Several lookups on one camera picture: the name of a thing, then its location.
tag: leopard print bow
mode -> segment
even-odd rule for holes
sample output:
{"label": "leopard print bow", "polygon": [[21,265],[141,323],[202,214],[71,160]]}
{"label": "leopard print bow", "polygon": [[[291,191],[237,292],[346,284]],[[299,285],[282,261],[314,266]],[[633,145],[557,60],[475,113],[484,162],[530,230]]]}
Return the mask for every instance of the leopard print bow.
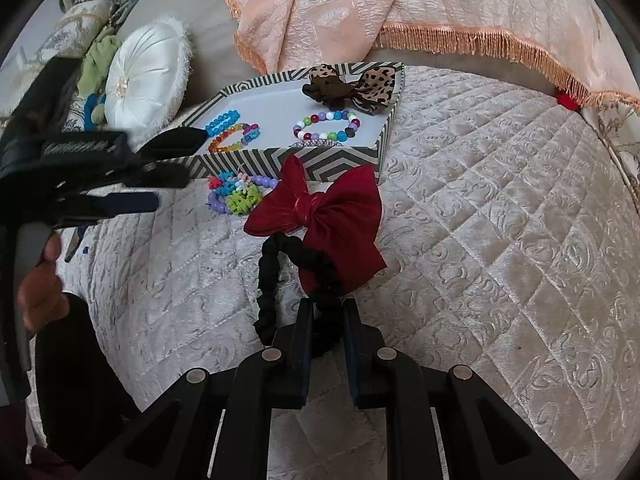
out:
{"label": "leopard print bow", "polygon": [[391,102],[396,84],[396,69],[392,66],[370,68],[360,79],[345,83],[330,65],[319,65],[309,71],[310,84],[302,85],[302,93],[325,104],[329,110],[344,110],[344,102],[367,114],[386,108]]}

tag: black hair tie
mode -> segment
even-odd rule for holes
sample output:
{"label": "black hair tie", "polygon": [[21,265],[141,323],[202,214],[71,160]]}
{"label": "black hair tie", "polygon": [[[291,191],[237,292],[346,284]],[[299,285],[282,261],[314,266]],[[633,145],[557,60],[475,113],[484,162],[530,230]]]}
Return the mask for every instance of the black hair tie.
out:
{"label": "black hair tie", "polygon": [[257,300],[259,311],[258,321],[254,323],[255,331],[263,345],[273,343],[277,330],[275,295],[280,273],[279,252],[285,253],[300,269],[313,272],[319,284],[309,299],[320,312],[313,325],[312,354],[313,357],[321,356],[342,336],[342,301],[338,297],[342,282],[328,254],[305,247],[298,237],[278,232],[262,244],[262,256],[258,262],[258,289],[262,294]]}

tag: beaded bracelet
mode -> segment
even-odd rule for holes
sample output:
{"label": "beaded bracelet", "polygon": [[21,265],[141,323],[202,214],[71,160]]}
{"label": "beaded bracelet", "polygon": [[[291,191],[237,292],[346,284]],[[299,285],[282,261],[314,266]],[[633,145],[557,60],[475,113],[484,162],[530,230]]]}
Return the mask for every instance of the beaded bracelet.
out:
{"label": "beaded bracelet", "polygon": [[219,115],[218,118],[213,119],[204,127],[204,129],[207,131],[207,135],[209,137],[213,137],[236,124],[239,118],[240,114],[238,113],[238,110],[229,110],[228,112]]}
{"label": "beaded bracelet", "polygon": [[[220,142],[225,140],[232,133],[242,129],[242,139],[238,142],[234,142],[231,146],[219,147]],[[254,139],[260,136],[260,126],[258,124],[246,124],[238,123],[222,132],[219,136],[211,141],[208,147],[209,153],[219,152],[234,152],[235,150],[242,150],[246,145]]]}
{"label": "beaded bracelet", "polygon": [[[349,120],[349,126],[345,129],[340,130],[339,132],[329,132],[322,134],[312,134],[309,132],[303,132],[302,128],[309,126],[313,123],[318,123],[321,121],[341,121],[341,120]],[[305,117],[301,121],[298,121],[296,125],[293,127],[293,134],[299,138],[300,140],[318,140],[318,139],[329,139],[329,140],[339,140],[340,142],[344,142],[351,137],[356,136],[356,132],[360,127],[360,120],[356,117],[356,114],[350,112],[348,110],[337,111],[337,112],[320,112],[319,114],[313,114],[311,117]]]}
{"label": "beaded bracelet", "polygon": [[262,200],[262,192],[258,186],[273,189],[277,185],[278,179],[268,176],[219,173],[209,179],[211,192],[207,203],[212,211],[240,215],[250,211]]}

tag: metal bolt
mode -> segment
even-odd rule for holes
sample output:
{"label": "metal bolt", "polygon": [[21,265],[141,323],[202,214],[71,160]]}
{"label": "metal bolt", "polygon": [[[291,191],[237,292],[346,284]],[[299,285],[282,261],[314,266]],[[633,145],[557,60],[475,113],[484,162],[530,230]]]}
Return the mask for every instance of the metal bolt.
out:
{"label": "metal bolt", "polygon": [[277,348],[267,348],[262,351],[262,358],[265,361],[277,361],[282,356],[282,352]]}
{"label": "metal bolt", "polygon": [[384,361],[392,361],[398,355],[393,348],[389,348],[388,346],[383,346],[382,348],[378,348],[378,357]]}
{"label": "metal bolt", "polygon": [[466,381],[473,377],[474,373],[467,365],[458,365],[453,368],[453,374],[462,381]]}
{"label": "metal bolt", "polygon": [[187,382],[191,384],[201,383],[206,377],[207,374],[200,368],[194,368],[193,370],[189,370],[187,372]]}

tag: box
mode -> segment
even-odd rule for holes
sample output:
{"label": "box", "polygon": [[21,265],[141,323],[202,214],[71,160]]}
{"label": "box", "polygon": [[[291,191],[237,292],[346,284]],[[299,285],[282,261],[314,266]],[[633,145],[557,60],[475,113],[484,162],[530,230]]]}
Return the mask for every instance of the box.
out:
{"label": "box", "polygon": [[[353,110],[361,119],[356,136],[349,139],[353,143],[360,138],[363,146],[313,146],[290,147],[297,139],[293,136],[293,125],[311,113],[328,111],[321,103],[317,103],[302,93],[302,85],[308,83],[309,68],[289,70],[276,74],[243,81],[228,86],[218,92],[212,99],[197,107],[182,122],[182,126],[204,128],[218,115],[237,109],[243,123],[260,124],[260,137],[243,150],[223,153],[208,153],[210,139],[201,147],[196,155],[174,158],[190,169],[193,178],[207,178],[222,171],[243,171],[271,178],[280,177],[282,163],[289,155],[295,154],[305,168],[308,180],[332,182],[349,168],[372,164],[376,179],[380,176],[380,167],[385,158],[391,127],[398,106],[402,88],[404,88],[404,66],[400,62],[345,63],[333,65],[344,76],[352,81],[369,68],[392,66],[396,69],[396,85],[392,103],[375,116],[368,116],[353,107],[347,101],[346,108]],[[330,121],[316,123],[319,127],[309,131],[325,131]],[[239,140],[240,133],[233,134],[224,145]]]}

